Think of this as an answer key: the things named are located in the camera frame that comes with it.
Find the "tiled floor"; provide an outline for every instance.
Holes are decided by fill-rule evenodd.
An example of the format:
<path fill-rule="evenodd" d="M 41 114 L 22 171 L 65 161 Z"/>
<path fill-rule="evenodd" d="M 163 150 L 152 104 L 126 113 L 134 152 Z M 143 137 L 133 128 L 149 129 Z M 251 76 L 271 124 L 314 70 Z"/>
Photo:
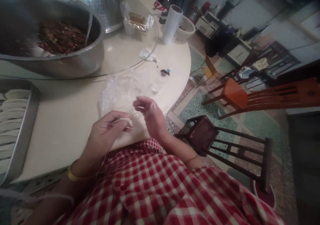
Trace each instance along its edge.
<path fill-rule="evenodd" d="M 202 66 L 205 58 L 205 48 L 203 40 L 196 34 L 189 38 L 188 42 L 190 45 L 192 61 L 191 72 L 193 72 Z M 219 56 L 211 58 L 211 61 L 214 63 L 214 66 L 220 75 L 223 75 L 234 68 L 226 59 L 222 59 Z M 283 110 L 248 112 L 220 120 L 218 118 L 218 108 L 222 114 L 234 111 L 234 109 L 231 106 L 224 107 L 224 101 L 217 101 L 205 106 L 202 105 L 202 103 L 203 101 L 220 94 L 221 91 L 216 91 L 212 94 L 209 94 L 208 91 L 221 85 L 221 82 L 219 79 L 210 79 L 205 84 L 198 87 L 198 85 L 205 81 L 202 69 L 194 72 L 192 77 L 193 80 L 188 80 L 181 96 L 167 114 L 167 127 L 169 132 L 172 134 L 185 133 L 189 129 L 185 126 L 187 119 L 199 115 L 206 115 L 216 126 L 236 130 L 238 132 L 244 132 L 263 139 L 265 137 L 272 138 L 274 144 L 270 184 L 276 195 L 276 211 L 287 224 L 298 224 L 296 198 L 292 177 L 292 163 L 287 139 L 288 126 L 285 118 L 285 112 Z M 218 138 L 258 150 L 263 149 L 262 145 L 257 142 L 248 141 L 247 139 L 223 132 L 220 132 Z M 216 147 L 226 148 L 226 145 L 224 144 L 214 145 Z M 238 158 L 236 159 L 233 156 L 229 156 L 213 149 L 211 151 L 228 159 L 229 161 L 235 162 L 255 174 L 259 174 L 260 172 L 260 168 L 255 165 L 251 165 L 248 162 Z M 246 152 L 245 154 L 253 159 L 261 160 L 261 157 L 253 153 Z M 223 171 L 227 171 L 229 169 L 226 164 L 210 156 L 207 156 L 203 160 L 207 166 L 219 167 Z M 39 190 L 37 187 L 41 187 L 45 190 L 46 187 L 55 182 L 61 174 L 62 172 L 58 171 L 54 174 L 50 174 L 30 182 L 21 183 L 11 189 L 23 191 L 26 194 L 32 194 Z M 10 217 L 13 218 L 13 224 L 21 224 L 23 223 L 22 221 L 24 220 L 24 217 L 29 214 L 30 211 L 20 213 L 19 209 L 9 206 L 8 202 L 3 203 L 0 201 L 0 224 L 10 224 L 9 222 L 6 223 L 6 221 L 10 220 Z"/>

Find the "hand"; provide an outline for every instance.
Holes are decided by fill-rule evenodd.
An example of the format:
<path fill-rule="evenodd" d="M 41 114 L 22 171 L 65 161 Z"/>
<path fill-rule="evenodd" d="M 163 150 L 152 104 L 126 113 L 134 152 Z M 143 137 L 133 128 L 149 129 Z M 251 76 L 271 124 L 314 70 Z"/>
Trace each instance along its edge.
<path fill-rule="evenodd" d="M 149 135 L 161 141 L 168 135 L 167 122 L 156 102 L 148 97 L 138 96 L 133 106 L 144 115 Z"/>
<path fill-rule="evenodd" d="M 114 125 L 112 122 L 118 118 L 130 118 L 125 112 L 111 111 L 92 125 L 91 133 L 79 160 L 99 162 L 110 151 L 114 141 L 123 132 L 131 132 L 131 128 L 126 128 L 129 123 L 121 120 Z"/>

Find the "metal colander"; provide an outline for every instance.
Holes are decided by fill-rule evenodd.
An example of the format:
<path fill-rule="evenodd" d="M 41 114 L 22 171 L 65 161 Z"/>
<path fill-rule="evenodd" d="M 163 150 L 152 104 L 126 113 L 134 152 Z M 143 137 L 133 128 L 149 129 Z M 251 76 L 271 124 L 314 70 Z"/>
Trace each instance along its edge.
<path fill-rule="evenodd" d="M 83 0 L 89 7 L 94 9 L 102 18 L 106 33 L 115 31 L 123 25 L 123 17 L 120 11 L 122 0 Z"/>

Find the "bracelet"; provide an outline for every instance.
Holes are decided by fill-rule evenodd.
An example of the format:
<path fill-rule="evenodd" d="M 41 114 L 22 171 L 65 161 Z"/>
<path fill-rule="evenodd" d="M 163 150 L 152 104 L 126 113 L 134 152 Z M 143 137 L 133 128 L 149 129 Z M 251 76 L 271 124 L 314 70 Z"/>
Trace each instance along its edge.
<path fill-rule="evenodd" d="M 75 161 L 68 167 L 68 178 L 69 178 L 71 181 L 73 181 L 73 182 L 86 181 L 86 180 L 89 180 L 89 179 L 91 179 L 91 178 L 94 178 L 94 177 L 97 175 L 97 174 L 94 174 L 94 175 L 92 175 L 92 176 L 90 176 L 90 177 L 86 177 L 86 178 L 80 178 L 80 177 L 77 177 L 77 176 L 73 175 L 72 172 L 71 172 L 71 167 L 72 167 L 72 165 L 73 165 L 76 161 L 78 161 L 78 160 L 75 160 Z"/>

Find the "red plaid shirt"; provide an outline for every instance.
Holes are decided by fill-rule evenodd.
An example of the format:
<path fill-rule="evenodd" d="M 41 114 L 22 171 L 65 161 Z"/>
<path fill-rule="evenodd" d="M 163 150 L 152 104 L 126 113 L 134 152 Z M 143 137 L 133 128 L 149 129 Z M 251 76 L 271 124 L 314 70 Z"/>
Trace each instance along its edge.
<path fill-rule="evenodd" d="M 93 189 L 62 224 L 284 224 L 225 172 L 189 171 L 152 139 L 107 156 Z"/>

